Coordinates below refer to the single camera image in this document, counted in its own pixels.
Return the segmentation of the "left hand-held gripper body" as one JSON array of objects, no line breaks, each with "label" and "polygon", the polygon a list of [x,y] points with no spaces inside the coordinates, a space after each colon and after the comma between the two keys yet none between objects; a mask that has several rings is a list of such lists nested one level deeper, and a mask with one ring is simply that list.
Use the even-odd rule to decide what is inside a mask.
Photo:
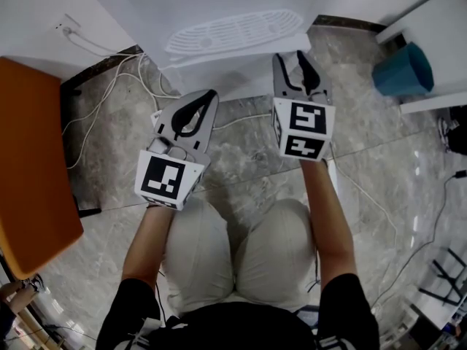
[{"label": "left hand-held gripper body", "polygon": [[203,152],[157,136],[139,153],[134,192],[149,204],[181,210],[210,163]]}]

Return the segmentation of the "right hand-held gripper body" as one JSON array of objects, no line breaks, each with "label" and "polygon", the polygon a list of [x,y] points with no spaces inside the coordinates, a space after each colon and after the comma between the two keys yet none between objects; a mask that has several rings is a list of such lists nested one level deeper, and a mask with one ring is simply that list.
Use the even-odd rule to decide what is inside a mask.
[{"label": "right hand-held gripper body", "polygon": [[273,98],[272,125],[283,158],[321,160],[331,143],[335,107],[326,94],[313,93],[306,101]]}]

